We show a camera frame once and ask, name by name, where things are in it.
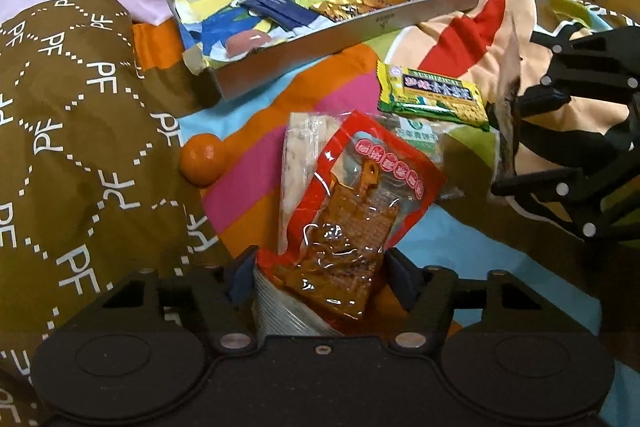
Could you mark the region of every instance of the box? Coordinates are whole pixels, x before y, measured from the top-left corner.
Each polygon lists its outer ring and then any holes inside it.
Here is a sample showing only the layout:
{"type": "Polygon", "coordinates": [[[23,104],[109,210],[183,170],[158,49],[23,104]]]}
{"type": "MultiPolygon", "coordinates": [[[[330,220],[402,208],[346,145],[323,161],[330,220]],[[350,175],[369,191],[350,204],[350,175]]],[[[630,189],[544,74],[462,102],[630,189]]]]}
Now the box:
{"type": "MultiPolygon", "coordinates": [[[[180,22],[175,0],[167,1],[176,20],[180,22]]],[[[260,48],[240,60],[208,68],[208,71],[222,97],[232,100],[318,58],[439,15],[469,10],[477,4],[478,0],[415,0],[390,6],[289,39],[276,46],[260,48]]],[[[185,60],[188,55],[193,58],[194,54],[199,55],[201,62],[202,53],[195,47],[187,50],[185,60]]]]}

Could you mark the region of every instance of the yellow snack wrapper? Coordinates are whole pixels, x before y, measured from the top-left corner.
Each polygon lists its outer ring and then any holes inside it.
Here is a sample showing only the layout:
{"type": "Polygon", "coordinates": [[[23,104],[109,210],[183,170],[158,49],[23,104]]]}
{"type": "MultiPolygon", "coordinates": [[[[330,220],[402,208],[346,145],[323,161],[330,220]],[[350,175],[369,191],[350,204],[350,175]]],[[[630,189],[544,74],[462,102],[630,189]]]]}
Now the yellow snack wrapper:
{"type": "Polygon", "coordinates": [[[455,78],[378,63],[380,111],[465,123],[489,130],[480,91],[455,78]]]}

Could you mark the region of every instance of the silver screw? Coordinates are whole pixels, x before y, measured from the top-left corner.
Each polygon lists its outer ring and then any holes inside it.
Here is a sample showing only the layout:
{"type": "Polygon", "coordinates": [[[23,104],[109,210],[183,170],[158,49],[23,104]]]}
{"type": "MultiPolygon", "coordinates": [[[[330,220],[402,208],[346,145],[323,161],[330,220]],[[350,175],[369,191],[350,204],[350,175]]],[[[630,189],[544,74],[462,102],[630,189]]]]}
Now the silver screw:
{"type": "Polygon", "coordinates": [[[316,355],[328,355],[332,350],[331,346],[316,346],[316,355]]]}
{"type": "Polygon", "coordinates": [[[422,335],[421,333],[414,333],[413,331],[406,331],[405,333],[400,333],[396,337],[396,344],[400,347],[405,347],[406,349],[418,349],[419,347],[424,346],[427,343],[427,337],[422,335]]]}
{"type": "Polygon", "coordinates": [[[593,223],[585,223],[582,227],[582,233],[585,237],[593,237],[596,235],[596,226],[593,223]]]}
{"type": "Polygon", "coordinates": [[[558,196],[566,196],[569,193],[569,185],[566,183],[559,183],[556,185],[556,194],[558,196]]]}
{"type": "Polygon", "coordinates": [[[244,349],[251,344],[251,337],[244,333],[227,333],[220,339],[220,346],[225,349],[244,349]]]}

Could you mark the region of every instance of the orange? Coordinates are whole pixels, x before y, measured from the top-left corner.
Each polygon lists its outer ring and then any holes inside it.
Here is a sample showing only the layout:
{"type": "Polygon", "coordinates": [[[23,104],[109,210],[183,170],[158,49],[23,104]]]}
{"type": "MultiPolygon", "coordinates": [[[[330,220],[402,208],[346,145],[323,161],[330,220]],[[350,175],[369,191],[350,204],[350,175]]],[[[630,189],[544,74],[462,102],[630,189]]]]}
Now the orange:
{"type": "Polygon", "coordinates": [[[180,172],[197,187],[208,187],[226,169],[225,145],[215,134],[196,134],[180,151],[180,172]]]}

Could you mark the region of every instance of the magenta stripe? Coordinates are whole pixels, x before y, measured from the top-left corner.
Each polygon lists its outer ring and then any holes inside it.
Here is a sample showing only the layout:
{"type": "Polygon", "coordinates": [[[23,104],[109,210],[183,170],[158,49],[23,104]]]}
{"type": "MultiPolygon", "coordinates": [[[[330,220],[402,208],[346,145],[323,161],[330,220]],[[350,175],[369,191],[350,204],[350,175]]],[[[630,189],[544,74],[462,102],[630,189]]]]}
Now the magenta stripe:
{"type": "MultiPolygon", "coordinates": [[[[316,112],[339,114],[351,110],[374,112],[378,107],[374,72],[361,74],[316,104],[316,112]]],[[[285,126],[265,134],[202,198],[211,224],[222,233],[260,198],[280,185],[285,126]]]]}

